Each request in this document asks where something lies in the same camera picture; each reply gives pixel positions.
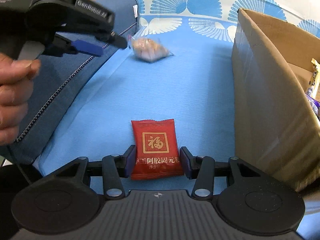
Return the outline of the person left hand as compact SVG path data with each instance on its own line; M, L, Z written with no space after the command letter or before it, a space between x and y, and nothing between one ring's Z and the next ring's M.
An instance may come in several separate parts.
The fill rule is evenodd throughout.
M28 111L33 92L33 79L39 74L39 60L13 60L1 54L1 145L12 143L18 136L19 125Z

